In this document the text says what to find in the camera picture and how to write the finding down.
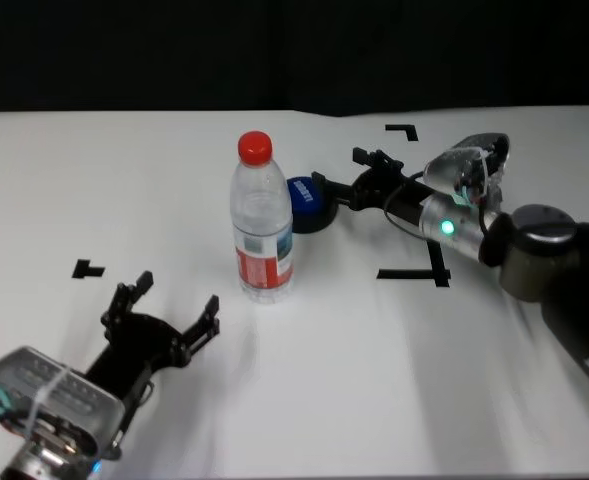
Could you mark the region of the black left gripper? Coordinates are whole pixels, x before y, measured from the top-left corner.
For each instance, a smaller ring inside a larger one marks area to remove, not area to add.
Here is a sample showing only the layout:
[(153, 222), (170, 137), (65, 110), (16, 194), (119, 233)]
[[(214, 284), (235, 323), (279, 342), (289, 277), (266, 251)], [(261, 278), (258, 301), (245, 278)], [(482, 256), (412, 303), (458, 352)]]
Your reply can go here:
[(138, 399), (152, 375), (183, 368), (220, 333), (220, 300), (212, 295), (198, 320), (182, 334), (163, 320), (130, 313), (154, 285), (151, 271), (134, 284), (119, 283), (100, 320), (108, 345), (85, 373), (85, 379), (120, 400)]

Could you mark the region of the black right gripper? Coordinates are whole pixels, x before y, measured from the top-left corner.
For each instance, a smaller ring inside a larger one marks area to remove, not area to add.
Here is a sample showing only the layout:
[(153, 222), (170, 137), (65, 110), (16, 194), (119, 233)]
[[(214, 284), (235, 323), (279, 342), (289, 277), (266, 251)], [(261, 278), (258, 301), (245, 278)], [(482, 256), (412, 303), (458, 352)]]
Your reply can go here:
[(318, 172), (311, 174), (326, 202), (349, 206), (354, 211), (377, 208), (395, 216), (420, 215), (427, 187), (410, 180), (401, 161), (382, 150), (368, 152), (360, 147), (352, 149), (352, 161), (369, 167), (352, 185), (329, 180)]

